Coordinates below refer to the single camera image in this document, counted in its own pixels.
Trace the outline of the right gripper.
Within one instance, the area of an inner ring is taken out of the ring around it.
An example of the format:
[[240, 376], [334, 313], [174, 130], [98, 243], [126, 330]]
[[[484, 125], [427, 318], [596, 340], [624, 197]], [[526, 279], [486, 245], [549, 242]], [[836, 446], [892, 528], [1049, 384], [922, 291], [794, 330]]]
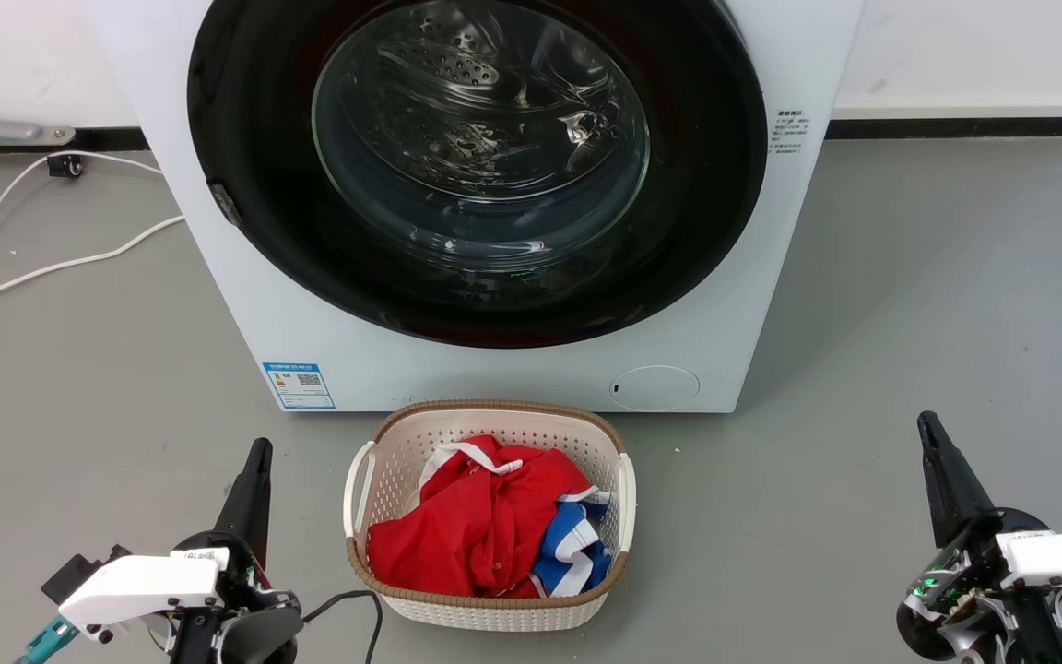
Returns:
[[948, 664], [1062, 664], [1062, 588], [1009, 583], [998, 535], [1037, 537], [1044, 522], [996, 510], [936, 412], [920, 412], [928, 515], [939, 552], [897, 609], [903, 642]]

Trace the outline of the red garment with white trim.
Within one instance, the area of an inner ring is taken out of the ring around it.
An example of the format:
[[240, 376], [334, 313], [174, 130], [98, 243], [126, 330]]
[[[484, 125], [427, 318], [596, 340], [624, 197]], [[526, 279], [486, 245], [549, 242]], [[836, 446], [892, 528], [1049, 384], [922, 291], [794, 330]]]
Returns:
[[475, 435], [438, 448], [405, 516], [370, 526], [371, 571], [388, 585], [489, 599], [541, 598], [528, 580], [556, 503], [609, 492], [558, 449]]

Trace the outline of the stainless steel washer drum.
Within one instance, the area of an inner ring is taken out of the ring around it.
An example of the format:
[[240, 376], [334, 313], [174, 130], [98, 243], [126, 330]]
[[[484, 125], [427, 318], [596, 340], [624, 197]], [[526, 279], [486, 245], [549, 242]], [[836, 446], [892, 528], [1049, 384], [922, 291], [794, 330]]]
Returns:
[[502, 0], [427, 0], [352, 35], [348, 117], [374, 154], [450, 195], [515, 200], [634, 161], [643, 113], [601, 47]]

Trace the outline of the white plastic laundry basket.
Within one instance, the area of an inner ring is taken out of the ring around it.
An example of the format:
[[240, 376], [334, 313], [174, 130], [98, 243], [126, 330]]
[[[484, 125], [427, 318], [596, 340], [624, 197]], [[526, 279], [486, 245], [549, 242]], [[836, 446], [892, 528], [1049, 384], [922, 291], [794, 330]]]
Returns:
[[[609, 492], [598, 532], [614, 554], [603, 583], [569, 598], [489, 599], [433, 594], [381, 583], [367, 558], [370, 526], [399, 518], [418, 501], [419, 475], [440, 446], [475, 435], [506, 445], [558, 449]], [[502, 401], [424, 402], [389, 415], [355, 456], [343, 494], [343, 529], [353, 571], [410, 622], [490, 632], [548, 632], [590, 622], [620, 580], [636, 517], [636, 478], [622, 437], [609, 421], [561, 405]]]

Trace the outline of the blue and white garment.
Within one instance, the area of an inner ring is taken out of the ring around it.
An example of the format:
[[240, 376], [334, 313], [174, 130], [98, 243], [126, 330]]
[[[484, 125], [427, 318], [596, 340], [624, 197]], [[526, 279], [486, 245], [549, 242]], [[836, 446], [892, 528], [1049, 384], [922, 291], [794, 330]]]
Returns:
[[541, 598], [576, 597], [606, 579], [614, 558], [598, 527], [607, 512], [609, 497], [602, 492], [582, 501], [556, 503], [528, 573]]

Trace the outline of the round white filter cover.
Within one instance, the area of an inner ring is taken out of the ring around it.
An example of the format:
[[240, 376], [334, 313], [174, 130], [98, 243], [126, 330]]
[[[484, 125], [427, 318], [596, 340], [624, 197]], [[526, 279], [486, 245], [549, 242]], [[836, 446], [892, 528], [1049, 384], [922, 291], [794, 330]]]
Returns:
[[621, 408], [638, 412], [675, 410], [695, 399], [700, 381], [682, 367], [635, 367], [609, 386], [609, 395]]

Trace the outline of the black round glass washer door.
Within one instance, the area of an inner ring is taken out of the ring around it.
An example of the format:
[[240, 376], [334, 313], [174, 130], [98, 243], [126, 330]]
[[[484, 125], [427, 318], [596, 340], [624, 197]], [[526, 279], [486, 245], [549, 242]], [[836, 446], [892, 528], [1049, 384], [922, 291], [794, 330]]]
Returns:
[[544, 195], [478, 200], [405, 176], [348, 117], [340, 54], [427, 0], [212, 0], [188, 66], [195, 155], [228, 222], [338, 310], [456, 346], [623, 329], [695, 289], [758, 203], [766, 109], [724, 0], [502, 0], [572, 25], [643, 113], [634, 161]]

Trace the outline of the blue energy label sticker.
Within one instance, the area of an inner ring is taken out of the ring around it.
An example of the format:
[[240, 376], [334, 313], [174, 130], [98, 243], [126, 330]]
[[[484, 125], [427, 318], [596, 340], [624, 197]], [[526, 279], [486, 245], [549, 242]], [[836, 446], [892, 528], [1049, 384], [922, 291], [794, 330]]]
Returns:
[[282, 411], [336, 410], [336, 402], [319, 365], [262, 362], [261, 367]]

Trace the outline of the small printed text sticker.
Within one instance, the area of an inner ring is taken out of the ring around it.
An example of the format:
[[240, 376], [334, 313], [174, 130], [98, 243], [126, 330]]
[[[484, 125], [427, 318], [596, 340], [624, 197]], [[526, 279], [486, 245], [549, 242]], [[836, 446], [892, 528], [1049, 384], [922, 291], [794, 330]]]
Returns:
[[812, 118], [805, 110], [781, 109], [773, 113], [770, 129], [768, 155], [785, 156], [801, 154], [808, 140]]

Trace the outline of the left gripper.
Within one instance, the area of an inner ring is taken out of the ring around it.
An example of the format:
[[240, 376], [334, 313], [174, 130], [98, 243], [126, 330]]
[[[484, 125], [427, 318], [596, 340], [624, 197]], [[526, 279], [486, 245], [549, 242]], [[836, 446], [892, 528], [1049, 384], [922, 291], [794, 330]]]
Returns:
[[298, 597], [266, 576], [274, 446], [254, 440], [215, 529], [185, 539], [176, 554], [215, 554], [202, 598], [172, 605], [170, 664], [292, 664], [303, 629]]

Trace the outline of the white front-load washing machine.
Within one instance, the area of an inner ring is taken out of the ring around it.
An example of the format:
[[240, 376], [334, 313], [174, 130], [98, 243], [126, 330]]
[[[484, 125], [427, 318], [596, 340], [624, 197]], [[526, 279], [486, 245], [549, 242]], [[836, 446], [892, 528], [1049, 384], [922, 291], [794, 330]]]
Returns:
[[[228, 222], [195, 155], [186, 100], [191, 51], [212, 0], [83, 3], [263, 379], [262, 362], [316, 364], [336, 410], [346, 412], [459, 398], [627, 412], [609, 395], [610, 384], [652, 365], [682, 367], [699, 378], [699, 395], [670, 411], [732, 412], [867, 8], [867, 0], [724, 0], [742, 29], [766, 109], [761, 192], [740, 239], [707, 278], [657, 314], [576, 343], [490, 350], [401, 335], [346, 314], [288, 278]], [[801, 154], [768, 155], [771, 119], [781, 109], [810, 117]]]

